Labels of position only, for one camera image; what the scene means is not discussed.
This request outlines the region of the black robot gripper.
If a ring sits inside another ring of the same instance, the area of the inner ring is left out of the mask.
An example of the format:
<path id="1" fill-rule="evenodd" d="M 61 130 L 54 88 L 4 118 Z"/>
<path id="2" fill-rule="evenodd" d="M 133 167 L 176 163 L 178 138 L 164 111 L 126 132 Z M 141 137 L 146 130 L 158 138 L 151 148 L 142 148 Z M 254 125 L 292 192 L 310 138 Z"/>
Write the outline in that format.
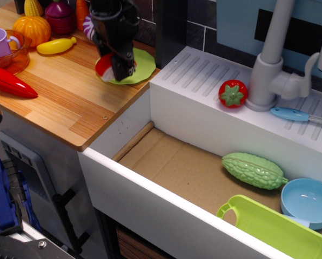
<path id="1" fill-rule="evenodd" d="M 132 76 L 136 70 L 133 38 L 138 32 L 140 10 L 134 1 L 91 1 L 90 15 L 96 44 L 101 57 L 113 54 L 112 70 L 115 80 Z"/>

